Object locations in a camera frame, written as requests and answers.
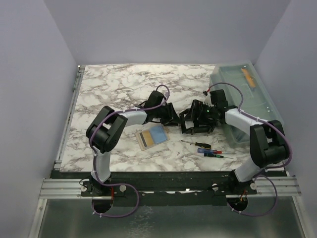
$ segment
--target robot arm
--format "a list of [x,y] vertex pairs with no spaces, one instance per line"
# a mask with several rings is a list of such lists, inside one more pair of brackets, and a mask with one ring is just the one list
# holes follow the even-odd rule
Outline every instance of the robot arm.
[[[268,165],[280,163],[289,157],[289,148],[285,140],[269,125],[243,115],[237,108],[229,107],[223,90],[215,90],[210,94],[217,120],[234,126],[250,136],[251,156],[230,173],[231,190],[244,186],[244,183],[251,181]],[[284,134],[279,121],[267,122]]]
[[[161,104],[164,98],[165,96],[163,93],[153,91],[148,100],[138,105],[136,109],[153,108]],[[89,142],[97,126],[113,112],[114,110],[108,106],[101,109],[86,131],[86,136],[88,137]],[[96,170],[98,171],[98,177],[102,182],[105,182],[110,178],[110,152],[117,145],[123,129],[130,125],[146,124],[154,118],[160,118],[160,122],[163,125],[178,125],[180,122],[180,119],[174,110],[173,104],[168,103],[153,110],[129,111],[115,114],[105,122],[105,124],[111,125],[109,129],[104,125],[100,127],[92,141],[92,145],[97,151]],[[95,180],[97,180],[95,171],[92,171],[91,175]]]

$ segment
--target transparent bin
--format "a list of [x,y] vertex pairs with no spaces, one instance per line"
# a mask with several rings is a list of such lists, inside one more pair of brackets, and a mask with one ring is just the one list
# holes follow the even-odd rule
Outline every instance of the transparent bin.
[[[241,90],[244,97],[241,109],[245,112],[266,120],[276,119],[284,124],[271,97],[250,61],[232,64],[217,64],[210,75],[210,86],[219,82],[231,83]],[[223,89],[225,91],[230,106],[239,105],[241,96],[235,88],[223,84],[217,85],[211,90],[216,89]],[[231,147],[249,143],[249,136],[236,127],[223,125],[222,128]]]

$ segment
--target marble surface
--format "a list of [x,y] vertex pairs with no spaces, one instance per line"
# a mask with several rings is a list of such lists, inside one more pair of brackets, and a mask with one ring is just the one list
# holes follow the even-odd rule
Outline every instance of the marble surface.
[[[189,108],[193,99],[204,100],[212,64],[126,64],[86,66],[71,122],[61,172],[92,170],[92,150],[86,129],[103,106],[115,110],[131,108],[148,98],[159,84],[170,88],[169,102],[176,112]],[[249,148],[229,147],[221,128],[207,134],[181,134],[180,126],[168,127],[170,140],[141,151],[135,133],[157,124],[126,127],[111,152],[111,171],[230,171],[249,156]],[[194,145],[180,140],[209,143],[212,148],[234,151],[233,159],[204,157]]]

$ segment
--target gray wall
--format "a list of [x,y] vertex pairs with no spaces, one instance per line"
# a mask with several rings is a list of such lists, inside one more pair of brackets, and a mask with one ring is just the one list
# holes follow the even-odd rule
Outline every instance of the gray wall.
[[42,0],[2,2],[0,22],[0,236],[25,238],[77,66]]
[[289,0],[45,0],[78,64],[256,61]]
[[281,113],[294,159],[290,165],[317,234],[317,1],[292,0],[256,63]]

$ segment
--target cable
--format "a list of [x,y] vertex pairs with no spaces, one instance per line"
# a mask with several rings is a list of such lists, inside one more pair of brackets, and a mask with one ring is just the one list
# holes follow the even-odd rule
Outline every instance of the cable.
[[262,216],[265,216],[269,213],[271,213],[272,211],[274,211],[276,209],[276,206],[277,206],[277,201],[278,201],[278,195],[277,195],[277,189],[276,189],[276,186],[275,184],[273,183],[273,181],[271,179],[269,179],[267,176],[265,175],[258,175],[257,177],[254,178],[254,182],[257,180],[258,177],[264,177],[266,178],[273,186],[274,188],[274,191],[275,191],[275,201],[274,201],[274,204],[273,206],[267,211],[267,212],[264,212],[262,214],[251,214],[251,213],[247,213],[247,212],[241,212],[241,211],[238,211],[238,210],[235,210],[233,207],[231,207],[231,205],[228,203],[228,206],[231,208],[231,211],[235,212],[235,213],[238,213],[240,215],[244,215],[244,216],[247,216],[247,217],[262,217]]
[[163,102],[161,102],[161,104],[159,104],[159,105],[157,105],[157,106],[155,106],[155,107],[151,107],[151,108],[141,108],[141,109],[140,109],[140,108],[135,108],[135,109],[127,109],[127,110],[124,110],[124,111],[112,112],[112,113],[110,113],[108,116],[106,116],[106,117],[102,120],[102,122],[100,122],[100,124],[97,126],[97,128],[96,128],[95,131],[94,131],[94,133],[93,133],[92,136],[90,137],[89,145],[90,145],[90,147],[92,148],[92,150],[94,151],[93,171],[95,172],[96,180],[98,181],[98,183],[100,183],[102,186],[105,186],[105,187],[125,185],[125,186],[127,186],[127,187],[132,188],[132,189],[136,192],[136,194],[137,194],[137,202],[136,202],[135,207],[134,207],[130,212],[128,212],[128,213],[126,213],[126,214],[123,214],[123,215],[107,215],[107,214],[104,214],[104,213],[98,213],[98,212],[95,211],[95,209],[94,209],[94,204],[92,203],[92,209],[93,209],[93,211],[94,211],[93,214],[97,214],[97,215],[99,215],[100,217],[121,218],[121,217],[127,217],[127,216],[129,216],[129,215],[131,215],[132,213],[134,213],[134,212],[137,210],[137,208],[138,208],[138,206],[139,206],[139,202],[140,202],[140,196],[139,196],[139,193],[138,193],[137,189],[136,189],[133,185],[130,185],[130,184],[128,184],[128,183],[104,184],[104,183],[100,180],[100,178],[99,178],[99,176],[98,176],[97,166],[96,166],[96,163],[97,163],[97,150],[93,147],[92,143],[93,143],[93,141],[94,141],[94,138],[95,138],[95,136],[96,136],[97,131],[103,126],[103,124],[104,124],[111,116],[113,116],[113,115],[115,115],[115,114],[123,113],[123,112],[149,111],[149,110],[153,110],[153,109],[159,108],[160,106],[164,105],[164,104],[167,102],[168,98],[169,98],[170,91],[169,91],[169,88],[168,88],[166,85],[164,85],[164,84],[160,84],[160,85],[156,88],[156,91],[157,91],[160,87],[164,87],[164,88],[167,89],[166,99],[165,99]]
[[280,132],[275,126],[273,126],[272,124],[268,123],[266,120],[260,119],[260,118],[258,118],[258,117],[255,117],[255,116],[249,114],[249,113],[244,112],[244,111],[241,109],[241,106],[242,106],[243,100],[244,100],[243,94],[242,94],[241,90],[240,90],[239,88],[237,88],[236,86],[234,86],[233,84],[231,84],[231,83],[225,83],[225,82],[215,83],[215,84],[213,84],[212,86],[210,86],[210,87],[208,88],[207,92],[209,92],[212,87],[214,87],[214,86],[216,86],[216,85],[219,85],[219,84],[226,84],[226,85],[229,85],[229,86],[231,86],[231,87],[234,87],[236,90],[238,90],[238,92],[240,93],[240,96],[241,96],[241,102],[240,102],[240,104],[239,104],[239,106],[238,106],[238,111],[239,111],[242,115],[245,115],[246,117],[251,118],[251,119],[253,119],[253,120],[259,121],[259,122],[261,122],[261,123],[263,123],[263,124],[265,124],[265,125],[268,125],[268,126],[271,127],[273,130],[275,130],[276,133],[279,134],[279,135],[285,140],[285,142],[286,142],[286,144],[287,144],[287,147],[288,147],[288,149],[289,149],[289,157],[288,157],[288,160],[286,161],[285,164],[278,165],[278,166],[270,166],[270,167],[267,167],[266,169],[278,169],[278,168],[283,168],[283,167],[289,165],[289,163],[292,161],[292,158],[293,158],[293,149],[292,149],[291,143],[290,143],[289,140],[285,137],[285,135],[284,135],[282,132]]
[[111,187],[111,198],[112,198],[112,200],[114,200],[114,190],[113,190],[113,187]]
[[85,187],[85,188],[88,188],[86,185],[84,185],[84,184],[82,183],[82,181],[85,180],[85,179],[89,179],[89,178],[90,178],[90,176],[87,176],[87,177],[85,177],[85,178],[82,178],[82,179],[79,181],[79,184],[80,184],[81,186]]
[[240,196],[240,201],[242,202],[242,196],[246,193],[246,190],[243,190],[243,193]]

